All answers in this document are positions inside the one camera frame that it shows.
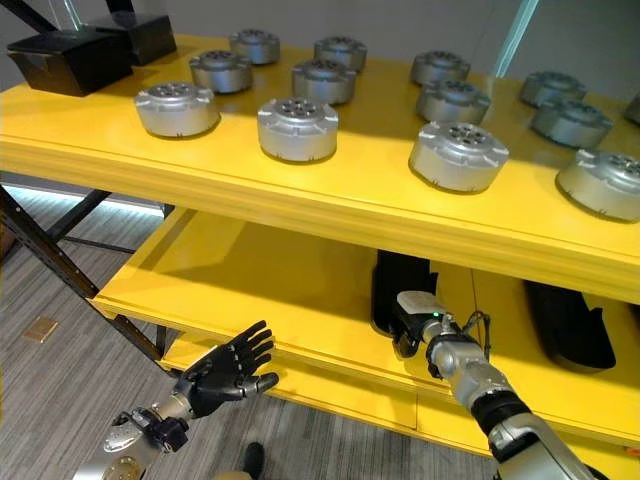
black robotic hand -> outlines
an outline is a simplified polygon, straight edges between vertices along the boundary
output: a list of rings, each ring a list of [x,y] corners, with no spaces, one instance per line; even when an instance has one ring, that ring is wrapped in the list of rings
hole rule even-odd
[[[276,373],[254,375],[260,365],[271,360],[271,330],[261,321],[229,343],[220,345],[189,367],[174,391],[183,394],[193,417],[206,417],[224,402],[238,401],[262,393],[278,383]]]

person's foot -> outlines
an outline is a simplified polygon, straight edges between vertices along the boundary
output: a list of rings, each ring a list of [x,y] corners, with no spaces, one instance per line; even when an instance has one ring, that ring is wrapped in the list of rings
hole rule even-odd
[[[248,473],[253,480],[258,480],[264,468],[264,447],[258,442],[251,442],[244,452],[242,471]]]

yellow panel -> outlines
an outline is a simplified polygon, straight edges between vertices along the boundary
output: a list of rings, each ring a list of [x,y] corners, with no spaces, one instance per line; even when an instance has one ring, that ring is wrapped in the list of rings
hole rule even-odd
[[[181,335],[162,361],[165,367],[184,370],[205,354],[215,341],[194,334]],[[334,376],[297,362],[272,361],[281,381],[270,394],[321,410],[378,425],[405,435],[488,455],[487,442],[462,407],[406,391],[380,388],[353,379]],[[579,458],[611,480],[637,478],[640,463],[621,447],[561,434]]]
[[[394,388],[417,387],[453,402],[446,384],[427,374],[424,350],[400,361],[390,339],[372,329],[374,260],[375,252],[364,247],[177,209],[93,302],[219,341],[263,318],[275,332],[281,361]],[[464,322],[475,309],[470,270],[437,263],[433,269],[441,273],[439,298]],[[615,370],[573,374],[542,354],[520,285],[510,277],[475,275],[479,306],[494,318],[498,368],[555,428],[638,445],[640,377],[628,366],[640,364],[640,338],[631,319],[610,325]],[[615,301],[605,306],[607,315],[621,309]],[[570,393],[550,392],[549,385],[565,385]],[[611,398],[617,399],[613,413]],[[601,411],[608,413],[594,414]]]
[[[439,402],[428,395],[418,396],[418,433],[463,450],[489,454],[487,438],[463,407]],[[640,461],[622,447],[557,433],[582,462],[597,468],[610,480],[629,480],[640,475]]]
[[[164,366],[186,369],[216,342],[194,334],[183,334],[171,346],[161,362]],[[312,404],[330,412],[339,413],[369,423],[384,423],[387,428],[415,429],[416,394],[363,382],[354,378],[327,372],[299,362],[274,360],[268,371],[280,376],[278,385],[270,394]]]
[[[255,69],[252,89],[218,96],[222,122],[210,134],[148,135],[135,93],[190,80],[192,55],[227,46],[221,38],[178,42],[178,53],[86,98],[26,85],[4,92],[2,168],[639,301],[640,225],[601,220],[558,193],[554,176],[574,151],[528,129],[535,110],[518,100],[519,82],[471,76],[493,100],[483,125],[511,159],[487,192],[455,195],[409,171],[423,122],[414,113],[418,87],[401,62],[367,61],[354,100],[338,107],[338,151],[326,162],[277,162],[257,139],[258,107],[290,95],[290,68],[309,50],[283,48],[277,65]],[[602,148],[640,157],[638,128],[621,118],[624,104],[592,94],[587,101],[615,122]]]
[[[578,428],[584,435],[586,428],[598,438],[639,445],[640,328],[629,305],[587,296],[590,307],[604,308],[617,364],[595,374],[574,373],[552,363],[540,348],[521,280],[478,271],[473,276],[478,307],[491,315],[491,362],[518,395],[570,431]]]
[[[399,362],[370,323],[376,252],[202,212],[177,210],[93,299],[95,305],[228,339],[267,320],[282,357],[369,380],[430,384],[424,355]],[[434,264],[438,295],[460,316],[475,308],[471,272]]]

lower shelf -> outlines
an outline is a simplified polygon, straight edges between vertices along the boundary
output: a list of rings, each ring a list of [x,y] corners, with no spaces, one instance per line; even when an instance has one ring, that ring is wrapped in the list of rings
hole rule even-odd
[[[399,361],[371,327],[375,258],[361,246],[176,209],[92,302],[216,341],[265,319],[282,364],[453,404],[446,384],[428,375],[424,351]],[[459,321],[476,308],[492,316],[492,362],[535,413],[558,431],[640,446],[640,329],[627,305],[588,299],[604,307],[618,364],[577,374],[543,354],[520,280],[446,264],[433,270],[439,299]]]
[[[163,358],[167,368],[184,370],[207,353],[216,341],[202,335],[181,335]],[[379,384],[345,378],[299,362],[274,360],[269,371],[280,375],[270,395],[336,413],[404,435],[489,455],[486,437],[458,405],[431,395],[398,391]],[[629,480],[640,474],[640,461],[621,447],[561,434],[580,459],[610,480]]]

small tag on floor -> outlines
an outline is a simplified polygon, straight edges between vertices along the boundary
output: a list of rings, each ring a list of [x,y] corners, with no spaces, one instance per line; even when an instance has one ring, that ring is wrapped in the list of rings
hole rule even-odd
[[[49,317],[39,316],[29,325],[29,328],[24,331],[22,337],[32,342],[44,343],[57,326],[58,322],[55,320],[51,320]]]

